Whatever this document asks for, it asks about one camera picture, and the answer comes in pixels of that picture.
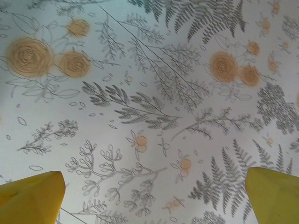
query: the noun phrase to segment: orange flower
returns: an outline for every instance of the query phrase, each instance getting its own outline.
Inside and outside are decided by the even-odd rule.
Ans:
[[[260,79],[257,69],[249,65],[242,68],[240,76],[247,86],[256,86]]]
[[[13,42],[7,49],[9,67],[25,77],[42,76],[53,64],[51,48],[35,39],[24,38]]]
[[[139,135],[136,137],[135,142],[136,142],[135,144],[136,150],[140,153],[144,153],[146,151],[146,143],[147,143],[146,138],[142,135]]]
[[[68,52],[59,56],[55,63],[61,72],[70,77],[85,76],[90,69],[90,62],[78,52]]]
[[[274,14],[278,14],[279,11],[280,11],[280,5],[277,4],[277,3],[274,3],[272,11],[273,11]]]
[[[86,36],[89,31],[89,24],[85,20],[74,20],[69,26],[67,26],[67,29],[70,34],[82,37]]]
[[[252,55],[258,55],[260,53],[260,47],[256,42],[249,42],[247,50]]]
[[[210,60],[211,73],[220,82],[232,82],[237,74],[235,59],[226,52],[218,52]]]
[[[275,63],[275,61],[270,62],[269,65],[268,65],[268,68],[269,68],[271,71],[277,71],[277,64]]]

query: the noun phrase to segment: flower illustration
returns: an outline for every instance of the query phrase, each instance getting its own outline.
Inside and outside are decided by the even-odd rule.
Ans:
[[[9,67],[25,77],[37,77],[47,73],[53,63],[51,48],[36,39],[23,38],[7,49]]]
[[[146,138],[142,135],[136,137],[135,148],[138,152],[144,153],[146,151]]]
[[[144,153],[147,149],[147,139],[142,135],[143,130],[136,134],[131,130],[132,138],[127,138],[128,142],[132,143],[131,147],[135,149],[135,155],[138,160],[140,160],[139,153]]]
[[[269,33],[270,30],[270,22],[268,21],[267,17],[264,17],[263,14],[261,13],[261,19],[260,21],[256,22],[256,24],[262,28],[259,36],[265,36],[265,34]]]
[[[247,86],[256,86],[260,80],[260,75],[256,67],[252,67],[250,65],[241,69],[240,77]]]
[[[210,60],[211,73],[220,82],[230,83],[234,80],[238,65],[236,60],[226,52],[218,52]]]
[[[89,31],[89,24],[85,20],[74,20],[66,28],[71,35],[83,37]]]
[[[268,68],[270,71],[273,72],[273,75],[278,74],[279,76],[281,76],[280,72],[279,72],[279,65],[281,64],[279,61],[275,60],[275,54],[274,51],[272,51],[272,53],[269,54],[268,56]]]
[[[177,175],[175,183],[178,183],[179,180],[183,181],[184,177],[187,177],[189,175],[191,164],[192,164],[189,159],[189,155],[183,156],[181,150],[178,150],[178,156],[180,158],[180,161],[177,160],[177,164],[171,163],[171,166],[173,168],[179,170],[179,174]]]
[[[184,206],[183,204],[183,199],[178,199],[177,197],[173,196],[174,200],[172,200],[171,202],[166,203],[165,207],[163,207],[162,209],[167,209],[169,211],[169,214],[171,214],[171,210],[176,209],[180,206]]]
[[[257,56],[260,53],[260,47],[258,46],[258,44],[256,42],[249,42],[248,46],[247,46],[247,51],[251,54],[251,55],[255,55]]]
[[[56,66],[61,72],[70,77],[85,76],[90,69],[90,62],[87,57],[78,52],[68,52],[60,55],[55,60]]]
[[[268,2],[268,4],[272,6],[271,14],[274,17],[280,11],[280,0],[273,0],[273,2]]]

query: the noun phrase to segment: leafy sprig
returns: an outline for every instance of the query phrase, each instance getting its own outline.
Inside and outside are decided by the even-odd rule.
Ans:
[[[281,147],[279,147],[278,159],[276,166],[271,160],[271,155],[266,152],[256,141],[254,141],[260,155],[260,166],[273,169],[279,172],[292,173],[292,159],[287,168],[284,168],[284,158]],[[221,168],[214,157],[211,160],[212,177],[206,172],[202,173],[203,181],[196,181],[196,187],[190,193],[189,198],[203,199],[205,204],[212,203],[214,209],[217,209],[221,200],[222,194],[222,208],[223,212],[227,212],[230,207],[231,215],[234,217],[242,202],[246,202],[243,211],[243,221],[245,222],[249,213],[252,211],[250,201],[247,197],[244,180],[248,168],[257,164],[252,160],[244,149],[242,149],[236,139],[233,141],[233,148],[237,160],[235,161],[227,153],[226,149],[222,149],[222,160],[224,162],[224,169]]]
[[[50,148],[52,146],[45,146],[44,141],[52,141],[51,137],[55,136],[56,139],[60,140],[62,138],[74,137],[78,130],[77,122],[72,120],[64,120],[58,123],[59,129],[57,131],[52,131],[54,126],[49,122],[45,124],[45,128],[41,127],[40,130],[36,130],[36,133],[32,134],[34,141],[27,141],[26,144],[17,149],[17,151],[23,151],[28,154],[33,152],[35,154],[44,155],[51,152]]]
[[[127,184],[131,183],[137,177],[146,177],[149,178],[143,181],[140,186],[143,187],[143,190],[132,190],[132,201],[124,201],[124,205],[126,208],[130,208],[129,211],[133,211],[137,209],[139,206],[140,208],[136,212],[137,216],[142,216],[143,214],[148,215],[151,213],[149,207],[151,207],[152,203],[154,202],[155,198],[151,194],[153,189],[153,182],[158,177],[158,174],[166,168],[162,168],[159,170],[151,170],[147,167],[144,167],[140,163],[136,163],[135,167],[132,169],[128,168],[121,168],[117,169],[115,167],[115,162],[120,161],[122,159],[120,149],[114,150],[112,145],[109,145],[108,150],[104,151],[101,150],[101,156],[107,161],[99,165],[100,172],[96,171],[95,161],[93,152],[97,147],[96,144],[91,144],[90,141],[86,140],[84,144],[84,148],[80,147],[80,155],[81,158],[77,160],[76,158],[72,157],[69,163],[66,163],[66,167],[69,168],[69,172],[76,172],[78,175],[83,175],[85,178],[90,178],[92,175],[97,177],[97,180],[86,180],[85,185],[82,187],[84,191],[84,195],[89,195],[93,192],[93,196],[97,197],[100,194],[101,184],[113,178],[116,175],[121,175],[121,180],[119,180],[118,186],[111,187],[107,190],[105,197],[108,198],[109,201],[116,201],[115,204],[119,205],[121,203],[121,189],[126,186]]]
[[[224,134],[229,133],[229,126],[233,126],[239,132],[243,132],[245,126],[249,126],[257,132],[263,128],[261,120],[257,118],[252,119],[250,114],[242,114],[238,118],[230,118],[230,112],[230,107],[222,109],[219,115],[215,115],[212,108],[203,109],[201,115],[197,114],[195,116],[196,122],[176,133],[172,140],[185,131],[200,133],[211,140],[211,132],[205,126],[220,128]]]
[[[83,92],[90,95],[90,100],[94,105],[107,107],[112,103],[124,106],[121,110],[115,110],[120,114],[123,124],[133,124],[146,122],[148,128],[168,130],[177,127],[178,116],[167,115],[163,112],[165,105],[156,97],[137,92],[136,95],[128,96],[127,93],[119,87],[113,85],[106,86],[103,89],[99,84],[94,85],[83,82]]]

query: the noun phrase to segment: floral wallpaper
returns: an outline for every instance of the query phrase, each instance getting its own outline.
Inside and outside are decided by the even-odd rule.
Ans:
[[[0,184],[60,170],[56,224],[257,224],[299,175],[296,0],[0,1]]]

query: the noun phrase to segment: leaf drawing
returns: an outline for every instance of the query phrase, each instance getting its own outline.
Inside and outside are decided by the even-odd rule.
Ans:
[[[48,152],[51,152],[50,148],[52,146],[45,146],[45,141],[52,141],[51,137],[55,137],[57,140],[67,137],[74,137],[78,130],[77,122],[72,120],[64,120],[58,123],[59,129],[56,131],[52,131],[54,125],[49,122],[45,124],[45,127],[41,127],[40,130],[36,130],[36,133],[32,134],[34,141],[29,142],[27,141],[24,146],[17,149],[17,151],[23,151],[24,153],[28,154],[33,152],[35,154],[44,155]]]
[[[276,120],[277,129],[284,135],[293,133],[294,130],[299,131],[299,115],[295,105],[285,101],[285,93],[279,85],[267,83],[260,89],[258,96],[257,113],[262,115],[266,126]]]
[[[217,164],[216,159],[212,157],[212,177],[209,177],[206,172],[202,172],[203,181],[196,181],[196,187],[193,188],[189,198],[198,200],[202,199],[205,204],[209,204],[211,202],[215,210],[217,210],[217,207],[222,199],[223,212],[226,213],[227,210],[230,209],[232,217],[236,215],[237,210],[241,204],[244,203],[243,221],[245,222],[249,213],[252,211],[244,185],[247,169],[257,164],[258,166],[279,172],[285,172],[288,174],[292,173],[292,159],[285,168],[285,161],[281,147],[279,147],[278,159],[275,162],[272,160],[271,155],[261,148],[256,141],[253,140],[253,142],[255,143],[260,155],[259,163],[253,161],[253,157],[242,149],[235,139],[233,141],[233,148],[237,159],[233,159],[228,154],[228,151],[223,148],[222,160],[224,166]]]
[[[165,8],[165,24],[169,27],[171,19],[174,18],[176,33],[184,24],[190,23],[188,40],[204,28],[204,43],[208,43],[214,34],[226,29],[234,37],[237,25],[245,32],[246,22],[242,16],[243,0],[236,6],[233,0],[129,0],[129,3],[143,7],[148,14],[153,12],[156,21],[159,21]]]
[[[213,211],[205,211],[202,218],[194,217],[191,224],[226,224],[221,215],[216,215]]]
[[[18,117],[18,122],[21,124],[21,125],[24,125],[24,126],[27,126],[27,122],[21,118],[21,117]]]
[[[100,194],[101,184],[113,178],[115,175],[121,175],[118,186],[111,187],[107,190],[105,197],[109,201],[116,201],[116,205],[121,203],[121,189],[131,183],[135,178],[147,177],[148,179],[140,183],[140,189],[132,189],[132,200],[124,201],[124,207],[128,208],[130,212],[135,211],[136,216],[141,217],[142,215],[147,216],[151,213],[150,207],[155,201],[154,196],[151,194],[153,190],[154,181],[157,179],[160,172],[163,172],[167,168],[158,170],[151,170],[144,167],[139,162],[136,163],[135,168],[117,168],[114,163],[122,159],[120,149],[114,150],[112,145],[108,146],[108,150],[101,150],[101,156],[107,161],[98,166],[94,164],[93,152],[96,149],[97,144],[91,144],[90,141],[86,140],[85,148],[80,147],[80,155],[82,156],[79,160],[72,157],[70,163],[66,163],[68,171],[73,173],[76,172],[78,175],[83,175],[85,178],[94,176],[97,178],[96,181],[86,180],[82,190],[84,195],[89,195],[93,192],[94,197]]]
[[[168,130],[178,126],[180,117],[167,115],[163,112],[164,104],[156,97],[148,97],[137,92],[136,95],[128,96],[119,87],[113,85],[104,89],[97,83],[94,85],[83,82],[82,90],[90,95],[91,102],[96,106],[108,107],[112,103],[124,106],[121,110],[114,110],[120,116],[123,124],[139,122],[148,123],[148,128]]]
[[[39,22],[35,18],[29,18],[21,14],[13,15],[13,21],[18,28],[27,34],[35,34],[39,28]]]
[[[177,132],[172,140],[175,139],[181,133],[188,131],[192,134],[199,133],[212,139],[211,132],[207,130],[205,126],[217,127],[222,129],[224,134],[229,133],[229,126],[235,128],[236,131],[243,132],[245,126],[249,126],[255,131],[259,132],[263,128],[263,124],[260,119],[252,118],[250,114],[239,115],[238,118],[230,118],[231,108],[222,109],[219,115],[215,115],[212,108],[207,108],[201,110],[201,115],[199,113],[195,116],[195,123]]]

